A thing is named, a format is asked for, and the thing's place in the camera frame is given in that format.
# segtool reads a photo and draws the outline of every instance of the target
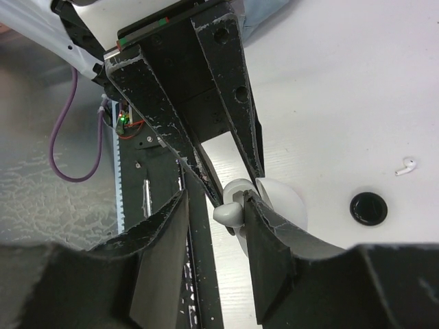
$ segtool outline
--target white plastic part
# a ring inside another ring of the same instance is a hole
[[[417,166],[417,163],[416,163],[415,159],[413,159],[413,158],[405,158],[403,160],[403,164],[404,164],[405,168],[400,169],[398,171],[395,171],[396,176],[401,176],[401,175],[404,175],[406,173],[409,173],[409,172],[415,170],[415,168]]]
[[[244,225],[244,212],[238,202],[223,204],[213,211],[213,219],[229,228],[240,228]]]
[[[256,187],[250,180],[240,178],[228,183],[223,191],[224,204],[230,204],[232,202],[239,202],[241,206],[244,206],[244,191],[254,191],[258,193]]]
[[[90,80],[93,67],[101,63],[67,35],[58,15],[50,10],[51,0],[0,0],[0,22],[37,42],[74,66]]]
[[[307,209],[295,190],[271,178],[257,178],[256,184],[261,199],[271,205],[275,212],[302,230],[307,230]]]
[[[116,46],[117,32],[178,0],[99,0],[91,5],[73,5],[105,50]]]

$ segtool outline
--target black rubber cap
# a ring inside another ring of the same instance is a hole
[[[97,0],[67,0],[68,2],[74,3],[76,5],[91,5],[92,3],[95,3]]]
[[[375,226],[387,217],[387,204],[375,193],[364,192],[356,195],[351,201],[351,215],[359,223]]]

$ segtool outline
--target white wood grain surface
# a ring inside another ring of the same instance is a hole
[[[266,174],[303,198],[309,231],[342,247],[439,241],[439,2],[293,1],[250,39],[246,60]],[[205,145],[223,184],[245,177],[230,136]],[[395,177],[402,159],[419,167]],[[348,205],[388,203],[375,228]],[[226,329],[257,328],[248,261],[212,223]]]

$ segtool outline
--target earbud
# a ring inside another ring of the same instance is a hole
[[[240,228],[244,225],[244,212],[239,202],[223,204],[213,210],[213,219],[229,228]]]
[[[404,175],[405,173],[409,173],[410,171],[413,171],[416,168],[416,161],[413,158],[405,158],[403,160],[403,164],[405,165],[404,169],[395,171],[396,176]]]

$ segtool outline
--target screw hole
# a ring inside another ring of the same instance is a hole
[[[382,197],[371,192],[356,195],[350,206],[352,217],[360,224],[375,226],[387,217],[387,204]]]
[[[235,98],[241,103],[246,103],[248,100],[247,88],[241,86],[237,90],[235,90]]]
[[[154,46],[158,46],[158,45],[161,45],[162,44],[162,38],[158,35],[158,34],[154,34],[152,37],[151,37],[151,40],[152,40],[152,44],[154,45]]]
[[[165,65],[174,66],[174,61],[171,58],[165,58]]]
[[[228,40],[228,31],[224,28],[217,29],[217,31],[213,35],[213,38],[217,43],[223,45]]]

